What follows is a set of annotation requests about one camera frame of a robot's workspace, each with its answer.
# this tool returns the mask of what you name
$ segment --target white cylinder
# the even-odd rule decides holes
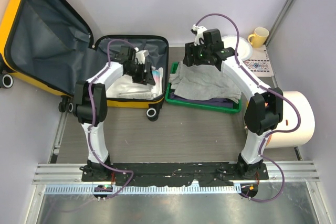
[[[315,130],[315,119],[311,106],[306,97],[298,91],[286,91],[284,97],[290,100],[298,109],[301,116],[300,127],[291,133],[275,133],[269,139],[266,148],[294,147],[307,143],[313,136]],[[294,109],[283,102],[284,113],[282,122],[278,124],[277,130],[290,130],[298,123]]]

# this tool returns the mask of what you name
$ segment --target mug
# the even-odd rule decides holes
[[[269,31],[266,28],[257,27],[254,30],[254,33],[247,37],[247,40],[248,42],[250,42],[252,47],[258,48],[258,47],[261,47],[265,43],[268,35],[269,35]]]

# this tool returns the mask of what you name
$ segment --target white plate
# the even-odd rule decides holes
[[[228,35],[222,37],[222,41],[224,42],[224,47],[232,47],[233,49],[236,48],[237,43],[237,35]],[[252,56],[252,46],[251,44],[244,38],[239,37],[239,44],[238,44],[238,56],[239,58],[244,61],[248,60]]]

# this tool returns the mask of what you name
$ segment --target yellow suitcase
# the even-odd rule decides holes
[[[76,81],[87,80],[105,65],[107,43],[116,38],[147,49],[152,66],[163,68],[162,94],[152,100],[108,98],[108,106],[159,112],[167,86],[168,41],[160,36],[107,35],[94,44],[90,27],[66,0],[9,1],[0,26],[0,71],[62,96],[63,112]],[[113,55],[122,43],[111,45]]]

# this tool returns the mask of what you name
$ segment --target gray towel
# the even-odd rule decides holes
[[[227,98],[238,103],[242,96],[230,77],[210,65],[187,67],[180,62],[176,73],[170,74],[169,82],[171,89],[175,89],[175,95],[189,100]]]

